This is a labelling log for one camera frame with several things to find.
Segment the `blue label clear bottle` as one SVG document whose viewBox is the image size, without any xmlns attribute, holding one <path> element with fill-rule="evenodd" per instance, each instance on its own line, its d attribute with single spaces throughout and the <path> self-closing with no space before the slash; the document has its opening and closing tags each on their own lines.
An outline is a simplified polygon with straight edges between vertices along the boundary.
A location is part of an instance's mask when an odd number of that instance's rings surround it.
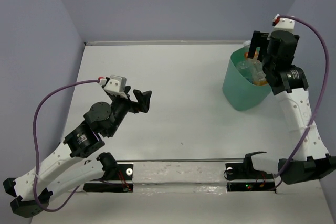
<svg viewBox="0 0 336 224">
<path fill-rule="evenodd" d="M 253 77 L 248 77 L 247 80 L 252 83 L 252 84 L 255 84 L 255 81 L 254 81 L 254 78 Z"/>
</svg>

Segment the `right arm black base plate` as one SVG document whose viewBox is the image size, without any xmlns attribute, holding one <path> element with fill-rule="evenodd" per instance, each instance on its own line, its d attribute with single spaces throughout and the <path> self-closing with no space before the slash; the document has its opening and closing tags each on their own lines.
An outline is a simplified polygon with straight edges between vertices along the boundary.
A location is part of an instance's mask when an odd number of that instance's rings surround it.
<svg viewBox="0 0 336 224">
<path fill-rule="evenodd" d="M 273 175 L 261 171 L 249 171 L 243 163 L 226 163 L 223 176 L 228 192 L 275 191 Z"/>
</svg>

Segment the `clear jar with silver rim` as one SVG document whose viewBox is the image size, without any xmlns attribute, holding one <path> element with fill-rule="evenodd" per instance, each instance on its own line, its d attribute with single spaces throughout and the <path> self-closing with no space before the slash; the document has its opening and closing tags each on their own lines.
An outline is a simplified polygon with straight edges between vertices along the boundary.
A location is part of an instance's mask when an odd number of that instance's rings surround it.
<svg viewBox="0 0 336 224">
<path fill-rule="evenodd" d="M 236 65 L 238 72 L 246 79 L 252 78 L 252 67 L 253 65 L 249 61 L 241 61 Z"/>
</svg>

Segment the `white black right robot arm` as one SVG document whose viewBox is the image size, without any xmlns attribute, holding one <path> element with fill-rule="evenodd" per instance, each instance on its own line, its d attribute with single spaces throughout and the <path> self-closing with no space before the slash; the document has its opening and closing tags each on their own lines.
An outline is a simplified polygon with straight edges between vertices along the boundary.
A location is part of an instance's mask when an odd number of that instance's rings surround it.
<svg viewBox="0 0 336 224">
<path fill-rule="evenodd" d="M 319 180 L 335 171 L 335 157 L 323 144 L 312 118 L 306 75 L 292 63 L 298 40 L 298 35 L 284 30 L 253 33 L 248 57 L 259 49 L 258 60 L 288 125 L 285 144 L 293 150 L 288 158 L 262 151 L 247 153 L 241 171 L 248 178 L 266 172 L 291 185 Z"/>
</svg>

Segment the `long orange label bottle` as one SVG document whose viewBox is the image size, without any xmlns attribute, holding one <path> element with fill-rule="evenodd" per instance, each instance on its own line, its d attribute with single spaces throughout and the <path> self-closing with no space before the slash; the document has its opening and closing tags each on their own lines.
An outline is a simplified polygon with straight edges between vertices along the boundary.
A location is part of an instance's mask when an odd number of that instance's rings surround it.
<svg viewBox="0 0 336 224">
<path fill-rule="evenodd" d="M 250 40 L 245 41 L 243 43 L 244 58 L 248 62 L 253 84 L 258 86 L 264 86 L 267 84 L 267 81 L 265 74 L 263 72 L 263 65 L 258 60 L 258 54 L 259 54 L 258 50 L 255 51 L 254 56 L 252 58 L 248 58 L 250 43 L 251 43 Z"/>
</svg>

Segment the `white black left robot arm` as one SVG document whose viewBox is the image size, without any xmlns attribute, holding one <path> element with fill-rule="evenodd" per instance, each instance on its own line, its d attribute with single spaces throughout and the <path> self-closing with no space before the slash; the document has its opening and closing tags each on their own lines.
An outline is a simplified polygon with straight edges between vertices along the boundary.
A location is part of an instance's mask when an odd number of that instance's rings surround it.
<svg viewBox="0 0 336 224">
<path fill-rule="evenodd" d="M 14 197 L 10 203 L 14 214 L 31 218 L 42 211 L 51 212 L 48 205 L 52 200 L 91 180 L 107 182 L 115 178 L 121 180 L 127 191 L 131 190 L 109 152 L 102 152 L 79 168 L 70 169 L 102 148 L 103 138 L 113 137 L 128 113 L 148 112 L 152 92 L 134 89 L 136 101 L 132 101 L 128 94 L 130 89 L 126 86 L 121 91 L 106 90 L 111 103 L 93 104 L 79 126 L 47 158 L 37 161 L 35 168 L 25 175 L 4 180 L 6 193 Z"/>
</svg>

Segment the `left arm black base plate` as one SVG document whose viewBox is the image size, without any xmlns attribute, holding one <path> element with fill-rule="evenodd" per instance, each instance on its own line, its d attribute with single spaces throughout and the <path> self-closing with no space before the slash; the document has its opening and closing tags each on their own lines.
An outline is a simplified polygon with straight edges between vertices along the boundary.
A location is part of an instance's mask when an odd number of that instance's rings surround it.
<svg viewBox="0 0 336 224">
<path fill-rule="evenodd" d="M 118 162 L 118 171 L 109 179 L 86 182 L 82 190 L 86 193 L 132 193 L 133 162 Z"/>
</svg>

